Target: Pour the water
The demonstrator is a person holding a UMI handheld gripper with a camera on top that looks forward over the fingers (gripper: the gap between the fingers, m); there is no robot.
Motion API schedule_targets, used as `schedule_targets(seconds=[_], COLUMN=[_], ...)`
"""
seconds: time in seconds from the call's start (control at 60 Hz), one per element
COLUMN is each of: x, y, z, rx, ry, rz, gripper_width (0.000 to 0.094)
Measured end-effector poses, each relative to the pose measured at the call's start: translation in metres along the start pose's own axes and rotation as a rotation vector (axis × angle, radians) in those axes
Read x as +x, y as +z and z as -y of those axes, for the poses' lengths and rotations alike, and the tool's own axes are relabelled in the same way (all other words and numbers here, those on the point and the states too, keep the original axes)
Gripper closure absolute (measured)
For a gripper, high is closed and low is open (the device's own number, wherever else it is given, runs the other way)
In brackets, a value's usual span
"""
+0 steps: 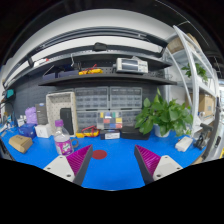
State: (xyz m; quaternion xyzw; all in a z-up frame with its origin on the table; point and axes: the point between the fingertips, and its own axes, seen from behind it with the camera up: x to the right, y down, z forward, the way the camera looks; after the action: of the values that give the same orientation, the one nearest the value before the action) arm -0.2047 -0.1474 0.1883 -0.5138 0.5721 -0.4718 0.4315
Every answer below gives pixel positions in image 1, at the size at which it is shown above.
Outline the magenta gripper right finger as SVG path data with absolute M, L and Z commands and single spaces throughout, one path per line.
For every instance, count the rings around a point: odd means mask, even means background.
M 182 169 L 168 155 L 159 156 L 139 145 L 135 146 L 134 155 L 146 185 Z

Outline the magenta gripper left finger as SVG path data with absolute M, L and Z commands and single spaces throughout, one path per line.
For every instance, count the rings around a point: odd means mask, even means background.
M 44 170 L 81 186 L 92 155 L 93 146 L 88 145 L 68 156 L 59 155 Z

